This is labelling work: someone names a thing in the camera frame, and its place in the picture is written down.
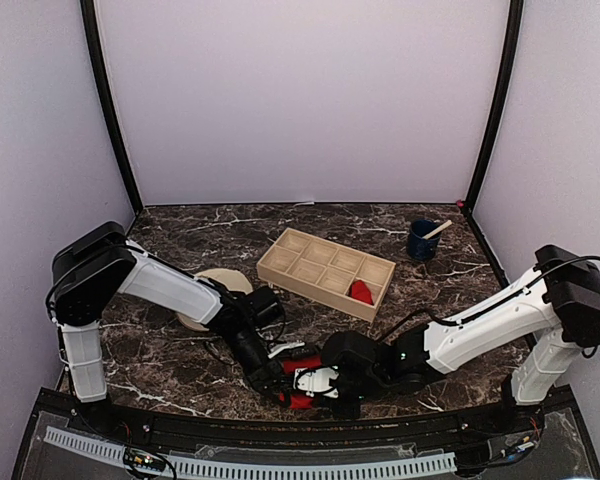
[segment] marble tabletop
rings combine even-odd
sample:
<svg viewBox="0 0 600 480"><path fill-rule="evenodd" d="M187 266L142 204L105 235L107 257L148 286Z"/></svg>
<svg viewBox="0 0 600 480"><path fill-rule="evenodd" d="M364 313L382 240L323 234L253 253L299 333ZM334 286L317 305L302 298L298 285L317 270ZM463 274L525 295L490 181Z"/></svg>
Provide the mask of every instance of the marble tabletop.
<svg viewBox="0 0 600 480"><path fill-rule="evenodd" d="M426 264L406 255L409 222L451 219L436 258ZM280 291L288 325L282 340L322 344L337 330L377 336L409 312L432 307L441 316L479 302L499 287L457 207L450 205L320 204L150 207L130 238L184 270L237 269L262 285L256 263L287 228L396 262L373 324L298 295ZM426 321L419 317L405 328ZM269 327L275 332L280 325ZM113 401L154 411L241 420L328 420L328 411L288 410L247 387L237 365L203 347L210 340L230 360L222 341L186 329L175 314L118 295L103 316L105 371ZM415 395L387 394L363 404L362 418L386 418L461 409L496 402L500 383L528 354L524 340L495 349Z"/></svg>

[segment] dark blue mug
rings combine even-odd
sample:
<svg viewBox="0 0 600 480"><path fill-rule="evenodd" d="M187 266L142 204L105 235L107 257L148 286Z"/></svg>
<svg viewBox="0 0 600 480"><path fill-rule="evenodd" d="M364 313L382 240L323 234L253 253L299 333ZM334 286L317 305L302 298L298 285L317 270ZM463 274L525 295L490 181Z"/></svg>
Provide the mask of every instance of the dark blue mug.
<svg viewBox="0 0 600 480"><path fill-rule="evenodd" d="M409 237L407 237L407 253L414 260L426 262L436 255L438 243L440 243L440 234L434 235L428 240L424 237L427 233L438 228L438 224L431 220L415 220L409 227Z"/></svg>

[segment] white wall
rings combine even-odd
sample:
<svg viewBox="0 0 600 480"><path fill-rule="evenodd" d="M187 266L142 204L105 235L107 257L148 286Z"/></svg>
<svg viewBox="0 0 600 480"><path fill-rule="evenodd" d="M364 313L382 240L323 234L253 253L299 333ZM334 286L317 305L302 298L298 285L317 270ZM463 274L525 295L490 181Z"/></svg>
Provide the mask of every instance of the white wall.
<svg viewBox="0 0 600 480"><path fill-rule="evenodd" d="M547 243L600 255L600 1L525 2L476 217L509 278ZM600 350L566 380L600 459Z"/></svg>
<svg viewBox="0 0 600 480"><path fill-rule="evenodd" d="M0 0L0 478L41 386L60 373L43 299L58 249L132 219L78 1Z"/></svg>
<svg viewBox="0 0 600 480"><path fill-rule="evenodd" d="M98 4L146 203L465 195L508 1Z"/></svg>

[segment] compartment box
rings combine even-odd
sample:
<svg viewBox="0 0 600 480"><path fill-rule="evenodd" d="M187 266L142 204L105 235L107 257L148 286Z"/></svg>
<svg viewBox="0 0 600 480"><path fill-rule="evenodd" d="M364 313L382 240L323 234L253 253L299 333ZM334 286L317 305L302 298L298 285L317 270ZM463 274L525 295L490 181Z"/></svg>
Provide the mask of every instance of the compartment box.
<svg viewBox="0 0 600 480"><path fill-rule="evenodd" d="M395 263L288 228L258 262L258 276L342 312L373 321L393 277ZM373 305L347 294L362 280Z"/></svg>

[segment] red object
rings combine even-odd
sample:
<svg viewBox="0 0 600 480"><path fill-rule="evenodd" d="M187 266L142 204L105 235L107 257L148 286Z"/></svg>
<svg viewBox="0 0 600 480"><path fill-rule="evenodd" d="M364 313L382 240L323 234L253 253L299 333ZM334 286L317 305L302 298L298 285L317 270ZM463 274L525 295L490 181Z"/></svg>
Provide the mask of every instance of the red object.
<svg viewBox="0 0 600 480"><path fill-rule="evenodd" d="M373 298L371 298L371 290L369 287L362 281L356 280L351 285L351 298L355 298L364 303L368 303L369 305L373 305Z"/></svg>
<svg viewBox="0 0 600 480"><path fill-rule="evenodd" d="M280 401L284 402L284 394L280 394ZM291 395L291 405L289 408L293 408L294 410L306 410L308 408L313 408L313 398L307 397L302 393L293 393Z"/></svg>
<svg viewBox="0 0 600 480"><path fill-rule="evenodd" d="M322 365L319 355L313 357L302 358L300 360L285 360L282 362L285 375L295 373L296 368L317 368Z"/></svg>

